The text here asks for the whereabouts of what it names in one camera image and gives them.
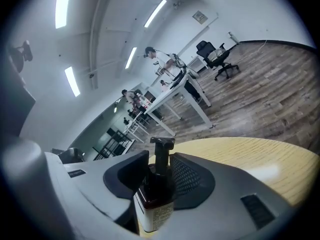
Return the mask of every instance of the ceiling light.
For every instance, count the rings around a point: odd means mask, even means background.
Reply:
[[[149,27],[152,20],[156,17],[157,13],[161,10],[161,8],[165,5],[167,0],[162,0],[161,3],[155,8],[154,12],[151,14],[150,18],[147,20],[146,24],[144,25],[145,28]]]
[[[136,52],[136,49],[137,49],[137,47],[133,47],[133,48],[132,48],[132,51],[131,51],[131,53],[130,53],[128,62],[127,62],[126,65],[125,65],[125,69],[129,68],[130,63],[131,63],[131,61],[132,61],[132,58],[134,57],[134,54],[135,54],[135,52]]]
[[[67,11],[69,0],[56,0],[55,3],[55,28],[67,25]]]
[[[77,83],[76,83],[76,79],[74,76],[74,72],[72,70],[72,66],[68,67],[64,72],[65,72],[66,78],[68,79],[69,85],[73,91],[74,96],[77,97],[80,94],[80,91],[79,91]]]

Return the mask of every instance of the brown bottle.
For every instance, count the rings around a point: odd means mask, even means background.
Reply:
[[[174,148],[175,139],[152,137],[150,143],[155,143],[155,163],[149,164],[148,173],[136,193],[139,205],[143,206],[140,207],[143,212],[137,215],[147,232],[157,230],[170,216],[175,198],[175,184],[168,165],[169,150]]]

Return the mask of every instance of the white shirt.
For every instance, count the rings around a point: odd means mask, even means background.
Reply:
[[[167,84],[166,82],[164,83],[164,85],[161,84],[161,91],[165,92],[166,90],[168,90],[169,88],[169,84]]]
[[[165,64],[171,59],[168,55],[163,53],[162,51],[156,51],[155,52],[155,57],[157,58],[159,65],[163,68]],[[180,73],[180,68],[175,66],[174,64],[165,71],[167,75],[173,80],[179,73]]]

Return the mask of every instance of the light wood tabletop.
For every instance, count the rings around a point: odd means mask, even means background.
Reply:
[[[179,152],[243,169],[284,197],[291,205],[303,201],[317,176],[315,153],[286,142],[249,137],[191,140],[174,146]],[[149,164],[155,162],[153,155]],[[140,227],[140,235],[150,237]]]

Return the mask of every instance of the black office chair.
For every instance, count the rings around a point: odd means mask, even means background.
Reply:
[[[220,48],[225,50],[224,44],[225,43],[221,44]],[[227,69],[236,68],[237,70],[239,70],[238,65],[232,65],[231,63],[224,62],[225,59],[229,56],[230,51],[226,50],[221,56],[219,56],[213,61],[210,61],[208,59],[209,54],[212,53],[214,50],[216,50],[216,48],[210,42],[201,41],[200,43],[197,44],[196,48],[198,49],[196,53],[204,58],[203,60],[207,63],[207,65],[210,68],[222,66],[222,68],[218,70],[218,74],[216,74],[214,80],[217,81],[218,80],[217,76],[221,75],[222,72],[225,72],[226,79],[229,79],[230,77],[228,75]]]

